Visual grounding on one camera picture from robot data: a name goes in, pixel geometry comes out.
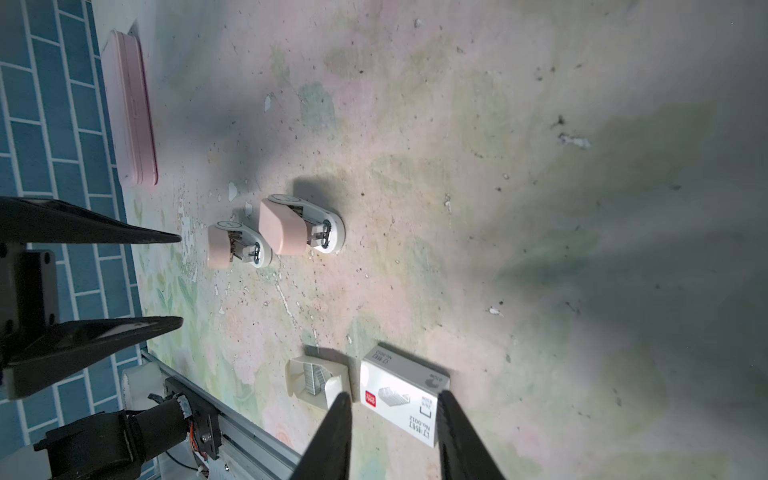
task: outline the white box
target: white box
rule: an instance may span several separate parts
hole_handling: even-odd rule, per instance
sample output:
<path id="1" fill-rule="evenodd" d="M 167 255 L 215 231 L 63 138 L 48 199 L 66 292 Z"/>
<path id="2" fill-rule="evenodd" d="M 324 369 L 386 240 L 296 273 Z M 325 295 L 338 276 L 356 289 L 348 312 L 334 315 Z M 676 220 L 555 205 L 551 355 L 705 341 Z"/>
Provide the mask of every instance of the white box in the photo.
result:
<path id="1" fill-rule="evenodd" d="M 329 375 L 325 388 L 317 395 L 312 395 L 306 391 L 304 381 L 305 363 L 322 366 Z M 286 391 L 289 397 L 296 396 L 302 402 L 307 402 L 326 411 L 330 410 L 336 396 L 341 392 L 347 392 L 350 395 L 352 393 L 349 387 L 349 373 L 347 372 L 346 365 L 306 355 L 288 360 L 288 363 L 286 363 Z"/>
<path id="2" fill-rule="evenodd" d="M 437 395 L 451 379 L 382 346 L 360 365 L 360 402 L 430 447 L 437 443 Z"/>

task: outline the staple box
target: staple box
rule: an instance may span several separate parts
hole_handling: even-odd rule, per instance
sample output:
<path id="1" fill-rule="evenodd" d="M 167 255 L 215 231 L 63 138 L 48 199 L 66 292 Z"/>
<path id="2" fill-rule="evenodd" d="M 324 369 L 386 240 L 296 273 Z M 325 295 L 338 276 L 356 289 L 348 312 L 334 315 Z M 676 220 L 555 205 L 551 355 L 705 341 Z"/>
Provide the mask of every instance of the staple box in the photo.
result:
<path id="1" fill-rule="evenodd" d="M 382 346 L 360 365 L 360 402 L 430 447 L 437 442 L 437 395 L 450 378 Z"/>

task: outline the pink case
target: pink case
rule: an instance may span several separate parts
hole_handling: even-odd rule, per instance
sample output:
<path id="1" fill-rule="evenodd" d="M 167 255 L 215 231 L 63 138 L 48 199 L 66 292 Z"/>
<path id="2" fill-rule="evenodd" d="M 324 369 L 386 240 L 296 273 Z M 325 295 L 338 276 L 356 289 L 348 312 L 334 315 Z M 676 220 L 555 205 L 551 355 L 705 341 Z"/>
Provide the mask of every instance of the pink case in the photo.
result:
<path id="1" fill-rule="evenodd" d="M 110 32 L 101 65 L 120 184 L 126 188 L 155 185 L 157 162 L 138 40 Z"/>

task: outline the wire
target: wire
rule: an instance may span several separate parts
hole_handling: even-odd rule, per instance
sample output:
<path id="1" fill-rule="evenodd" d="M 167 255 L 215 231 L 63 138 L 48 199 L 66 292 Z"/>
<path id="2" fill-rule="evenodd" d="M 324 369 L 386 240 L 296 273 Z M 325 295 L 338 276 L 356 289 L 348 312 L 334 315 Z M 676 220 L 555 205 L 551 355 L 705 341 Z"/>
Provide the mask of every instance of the wire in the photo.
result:
<path id="1" fill-rule="evenodd" d="M 166 452 L 165 452 L 165 455 L 168 455 L 168 458 L 170 458 L 171 460 L 173 460 L 174 462 L 176 462 L 178 465 L 181 465 L 182 467 L 184 467 L 184 468 L 188 468 L 188 469 L 190 469 L 190 470 L 194 470 L 195 472 L 197 471 L 197 468 L 195 468 L 195 467 L 190 467 L 189 465 L 185 465 L 185 464 L 183 464 L 183 463 L 179 462 L 178 460 L 176 460 L 176 459 L 175 459 L 173 456 L 171 456 L 171 454 L 170 454 L 170 453 L 168 453 L 168 451 L 166 451 Z"/>

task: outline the blue tile wall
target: blue tile wall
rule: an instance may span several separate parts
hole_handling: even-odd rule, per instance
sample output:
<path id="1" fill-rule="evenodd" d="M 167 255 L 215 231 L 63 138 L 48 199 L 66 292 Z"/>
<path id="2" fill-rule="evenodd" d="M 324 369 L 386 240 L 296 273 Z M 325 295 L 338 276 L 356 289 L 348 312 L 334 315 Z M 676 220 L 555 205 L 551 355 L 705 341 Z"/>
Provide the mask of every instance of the blue tile wall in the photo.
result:
<path id="1" fill-rule="evenodd" d="M 32 73 L 3 67 L 2 80 L 5 83 L 5 97 L 8 99 L 8 114 L 26 120 L 38 120 L 38 99 L 35 97 Z"/>
<path id="2" fill-rule="evenodd" d="M 58 198 L 124 221 L 95 32 L 90 2 L 0 0 L 0 195 Z M 130 247 L 32 247 L 55 255 L 59 321 L 141 315 Z M 124 349 L 23 400 L 0 386 L 0 459 L 121 409 L 115 372 L 138 362 L 137 347 Z"/>

